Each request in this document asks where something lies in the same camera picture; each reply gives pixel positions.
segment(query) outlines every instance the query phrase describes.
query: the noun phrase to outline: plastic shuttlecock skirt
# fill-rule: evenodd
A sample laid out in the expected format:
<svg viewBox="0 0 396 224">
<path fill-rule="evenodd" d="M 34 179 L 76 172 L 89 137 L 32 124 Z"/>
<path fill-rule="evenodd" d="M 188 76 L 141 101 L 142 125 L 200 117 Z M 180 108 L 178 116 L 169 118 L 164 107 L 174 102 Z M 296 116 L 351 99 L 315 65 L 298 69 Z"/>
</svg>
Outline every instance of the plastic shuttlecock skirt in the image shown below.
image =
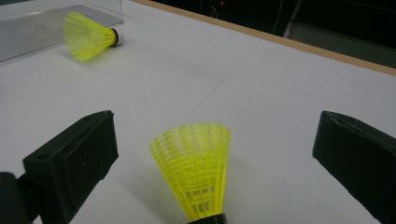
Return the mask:
<svg viewBox="0 0 396 224">
<path fill-rule="evenodd" d="M 120 44 L 123 35 L 77 12 L 70 12 L 64 19 L 64 39 L 70 52 L 85 62 L 104 49 Z"/>
<path fill-rule="evenodd" d="M 222 213 L 230 140 L 221 124 L 198 123 L 169 130 L 149 146 L 191 221 Z"/>
</svg>

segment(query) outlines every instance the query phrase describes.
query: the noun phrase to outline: shuttlecock cork base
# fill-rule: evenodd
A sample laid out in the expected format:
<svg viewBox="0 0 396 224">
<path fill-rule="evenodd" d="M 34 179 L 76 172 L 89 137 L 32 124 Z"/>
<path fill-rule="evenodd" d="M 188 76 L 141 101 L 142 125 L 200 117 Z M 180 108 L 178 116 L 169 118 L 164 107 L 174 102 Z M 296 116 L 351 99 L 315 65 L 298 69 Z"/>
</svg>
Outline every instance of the shuttlecock cork base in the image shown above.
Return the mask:
<svg viewBox="0 0 396 224">
<path fill-rule="evenodd" d="M 121 45 L 123 42 L 123 32 L 115 28 L 112 28 L 111 30 L 113 30 L 114 35 L 116 36 L 116 40 L 114 41 L 114 44 L 111 45 L 110 47 Z"/>
<path fill-rule="evenodd" d="M 154 138 L 150 153 L 192 224 L 224 224 L 230 129 L 197 123 Z"/>
<path fill-rule="evenodd" d="M 227 218 L 225 214 L 215 215 L 212 217 L 204 217 L 188 224 L 226 224 Z"/>
</svg>

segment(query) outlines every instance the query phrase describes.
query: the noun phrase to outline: yellow plastic mesh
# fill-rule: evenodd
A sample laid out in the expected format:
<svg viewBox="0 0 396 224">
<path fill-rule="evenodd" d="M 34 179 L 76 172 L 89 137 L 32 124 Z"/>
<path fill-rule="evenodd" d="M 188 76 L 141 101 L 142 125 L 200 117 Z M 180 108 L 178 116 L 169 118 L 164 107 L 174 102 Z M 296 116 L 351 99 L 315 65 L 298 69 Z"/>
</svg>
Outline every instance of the yellow plastic mesh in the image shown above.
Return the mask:
<svg viewBox="0 0 396 224">
<path fill-rule="evenodd" d="M 70 12 L 64 19 L 64 39 L 70 52 L 85 62 L 114 45 L 116 35 L 111 29 L 77 12 Z"/>
<path fill-rule="evenodd" d="M 191 221 L 222 213 L 230 130 L 198 123 L 167 131 L 150 153 Z"/>
</svg>

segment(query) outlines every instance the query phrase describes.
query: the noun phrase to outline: dark background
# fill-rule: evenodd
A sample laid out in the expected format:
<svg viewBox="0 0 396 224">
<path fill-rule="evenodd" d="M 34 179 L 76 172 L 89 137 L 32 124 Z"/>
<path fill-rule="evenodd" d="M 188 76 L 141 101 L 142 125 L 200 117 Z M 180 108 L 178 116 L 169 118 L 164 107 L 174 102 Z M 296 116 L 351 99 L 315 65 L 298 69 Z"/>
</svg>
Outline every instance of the dark background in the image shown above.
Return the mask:
<svg viewBox="0 0 396 224">
<path fill-rule="evenodd" d="M 265 33 L 283 36 L 298 0 L 155 0 L 169 6 L 210 16 L 213 6 L 219 19 Z M 380 45 L 396 48 L 396 0 L 303 0 L 295 22 Z"/>
<path fill-rule="evenodd" d="M 27 1 L 31 1 L 31 0 L 0 0 L 0 6 L 19 3 L 19 2 L 27 2 Z"/>
</svg>

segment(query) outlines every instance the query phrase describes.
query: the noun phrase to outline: yellow shuttlecock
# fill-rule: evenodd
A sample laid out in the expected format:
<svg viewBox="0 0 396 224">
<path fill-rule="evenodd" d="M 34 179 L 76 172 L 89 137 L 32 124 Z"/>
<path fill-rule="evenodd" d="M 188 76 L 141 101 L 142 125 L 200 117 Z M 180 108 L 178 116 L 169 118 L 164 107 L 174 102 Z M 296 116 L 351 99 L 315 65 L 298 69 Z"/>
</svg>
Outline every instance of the yellow shuttlecock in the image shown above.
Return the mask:
<svg viewBox="0 0 396 224">
<path fill-rule="evenodd" d="M 102 50 L 121 44 L 123 34 L 72 11 L 64 19 L 64 39 L 70 52 L 85 62 Z"/>
<path fill-rule="evenodd" d="M 191 223 L 227 223 L 222 214 L 230 130 L 197 123 L 156 137 L 149 149 Z"/>
</svg>

